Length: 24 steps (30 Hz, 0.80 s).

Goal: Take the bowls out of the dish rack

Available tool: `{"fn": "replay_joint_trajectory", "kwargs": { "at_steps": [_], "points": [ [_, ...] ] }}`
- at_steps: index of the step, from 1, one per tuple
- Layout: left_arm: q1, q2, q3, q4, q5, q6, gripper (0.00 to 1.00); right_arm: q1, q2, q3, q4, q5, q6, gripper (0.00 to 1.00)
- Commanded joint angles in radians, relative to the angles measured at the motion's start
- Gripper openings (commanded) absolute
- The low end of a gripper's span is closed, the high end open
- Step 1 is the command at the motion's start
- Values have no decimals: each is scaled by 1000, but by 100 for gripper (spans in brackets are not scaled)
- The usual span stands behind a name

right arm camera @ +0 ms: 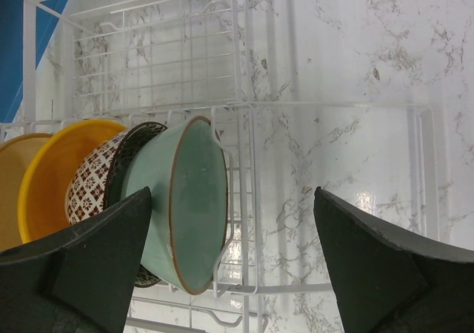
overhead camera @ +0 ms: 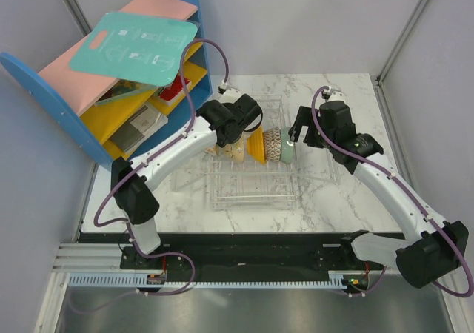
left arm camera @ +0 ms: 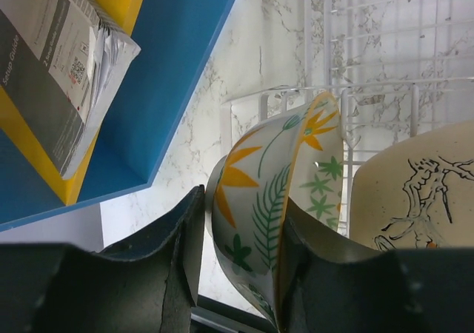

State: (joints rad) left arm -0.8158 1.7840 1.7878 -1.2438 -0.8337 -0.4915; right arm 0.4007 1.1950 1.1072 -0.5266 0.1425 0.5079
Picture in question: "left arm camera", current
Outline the white floral bowl orange flowers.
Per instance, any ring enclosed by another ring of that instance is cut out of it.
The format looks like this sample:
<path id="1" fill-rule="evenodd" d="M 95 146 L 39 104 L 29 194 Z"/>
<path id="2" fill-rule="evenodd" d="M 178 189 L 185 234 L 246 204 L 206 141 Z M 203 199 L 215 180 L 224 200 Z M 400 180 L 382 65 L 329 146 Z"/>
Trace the white floral bowl orange flowers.
<path id="1" fill-rule="evenodd" d="M 256 124 L 214 167 L 206 188 L 208 231 L 236 290 L 276 328 L 278 276 L 289 202 L 337 229 L 344 179 L 338 102 L 330 92 Z"/>

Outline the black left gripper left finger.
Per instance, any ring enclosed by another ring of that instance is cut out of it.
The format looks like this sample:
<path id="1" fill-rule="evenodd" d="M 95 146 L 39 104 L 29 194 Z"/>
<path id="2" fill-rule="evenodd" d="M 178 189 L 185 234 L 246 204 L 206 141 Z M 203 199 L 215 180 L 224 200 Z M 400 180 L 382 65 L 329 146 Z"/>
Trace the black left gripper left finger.
<path id="1" fill-rule="evenodd" d="M 204 187 L 100 252 L 1 246 L 3 332 L 188 332 L 197 303 Z"/>

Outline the cream bowl with bird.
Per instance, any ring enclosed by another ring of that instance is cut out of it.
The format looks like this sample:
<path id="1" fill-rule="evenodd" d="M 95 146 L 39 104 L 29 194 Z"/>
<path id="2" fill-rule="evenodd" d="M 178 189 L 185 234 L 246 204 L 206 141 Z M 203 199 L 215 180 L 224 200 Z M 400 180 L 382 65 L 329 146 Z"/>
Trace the cream bowl with bird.
<path id="1" fill-rule="evenodd" d="M 355 172 L 349 237 L 387 251 L 473 246 L 473 122 L 425 132 Z"/>

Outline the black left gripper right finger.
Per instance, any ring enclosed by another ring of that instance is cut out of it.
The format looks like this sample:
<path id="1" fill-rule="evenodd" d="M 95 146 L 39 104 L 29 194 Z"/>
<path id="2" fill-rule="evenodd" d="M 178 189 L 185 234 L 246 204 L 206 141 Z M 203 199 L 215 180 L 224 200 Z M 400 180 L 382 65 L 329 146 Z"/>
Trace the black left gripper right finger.
<path id="1" fill-rule="evenodd" d="M 284 332 L 471 332 L 473 251 L 378 252 L 289 202 L 281 238 Z"/>

